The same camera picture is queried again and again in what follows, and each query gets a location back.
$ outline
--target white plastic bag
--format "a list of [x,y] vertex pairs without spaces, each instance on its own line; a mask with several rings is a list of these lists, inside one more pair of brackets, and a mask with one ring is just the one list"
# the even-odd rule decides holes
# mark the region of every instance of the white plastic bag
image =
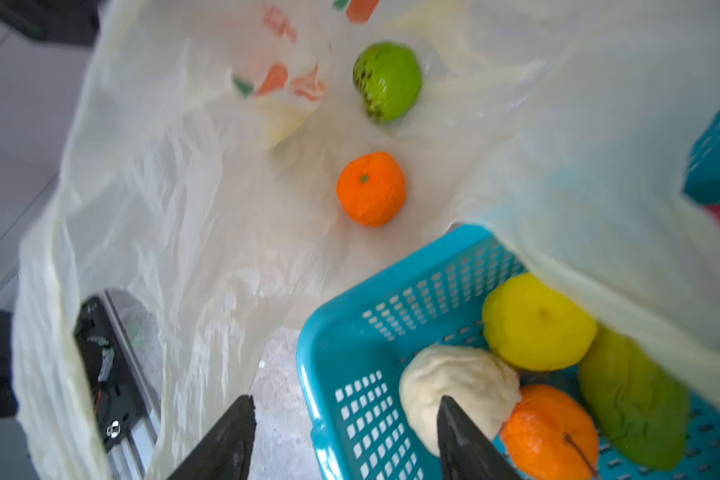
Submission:
[[[89,294],[123,288],[159,319],[163,425],[148,476],[164,478],[249,388],[275,326],[300,326],[462,219],[495,228],[542,278],[720,403],[720,384],[700,376],[720,370],[708,355],[720,308],[708,332],[685,310],[690,300],[661,295],[677,287],[662,275],[649,272],[641,295],[624,290],[639,278],[626,278],[626,265],[643,265],[635,252],[645,242],[666,253],[656,262],[692,257],[705,269],[693,281],[672,271],[690,294],[710,300],[701,278],[720,280],[720,232],[679,194],[685,152],[720,106],[720,0],[382,0],[367,24],[350,23],[350,8],[109,6],[58,192],[20,255],[14,389],[44,477],[106,477],[72,337]],[[425,82],[402,120],[379,127],[351,70],[384,39],[414,47]],[[660,127],[655,141],[631,144],[646,126]],[[368,230],[344,215],[334,189],[347,162],[375,150],[398,159],[408,202]],[[585,221],[587,202],[629,198],[624,185],[640,169],[652,173],[639,175],[651,179],[642,196]],[[556,170],[597,182],[574,184],[582,191],[571,203],[547,176]],[[650,206],[658,217],[646,211],[630,230],[627,219]],[[650,223],[666,209],[675,223]],[[674,230],[689,225],[693,237]],[[617,227],[639,243],[598,264],[601,237]],[[682,375],[692,349],[704,353],[700,374]]]

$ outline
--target green fruit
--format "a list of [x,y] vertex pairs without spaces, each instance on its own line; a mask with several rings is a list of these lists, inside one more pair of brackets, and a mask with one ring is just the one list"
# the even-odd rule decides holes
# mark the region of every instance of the green fruit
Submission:
[[601,326],[579,364],[579,384],[602,433],[621,455],[656,470],[680,463],[690,391],[632,340]]
[[360,54],[352,77],[371,120],[387,122],[408,111],[422,90],[422,70],[405,45],[384,42]]

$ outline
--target yellow lemon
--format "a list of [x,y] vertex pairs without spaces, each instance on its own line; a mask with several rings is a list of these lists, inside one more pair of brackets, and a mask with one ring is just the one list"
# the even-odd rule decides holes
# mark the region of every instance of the yellow lemon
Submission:
[[531,274],[511,278],[488,295],[483,324],[493,353],[537,372],[576,365],[597,334],[591,316]]

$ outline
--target blue basket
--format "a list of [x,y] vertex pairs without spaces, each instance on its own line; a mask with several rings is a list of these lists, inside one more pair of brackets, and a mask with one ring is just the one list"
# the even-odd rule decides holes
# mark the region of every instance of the blue basket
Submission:
[[[686,192],[720,200],[720,114],[692,152]],[[525,272],[486,230],[462,226],[318,309],[296,358],[312,442],[326,480],[442,478],[408,427],[398,396],[403,369],[432,343],[487,348],[480,311],[496,286]],[[579,398],[575,368],[548,382]],[[497,437],[497,447],[504,451]],[[684,459],[673,472],[636,466],[600,440],[604,480],[720,480],[720,414],[692,399]]]

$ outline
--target dough ball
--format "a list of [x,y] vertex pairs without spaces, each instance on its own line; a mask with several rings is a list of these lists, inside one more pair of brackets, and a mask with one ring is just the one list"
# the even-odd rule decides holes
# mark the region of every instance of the dough ball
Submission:
[[400,378],[400,403],[408,425],[437,457],[438,410],[445,395],[493,440],[521,400],[520,381],[514,370],[485,350],[432,345],[420,351]]

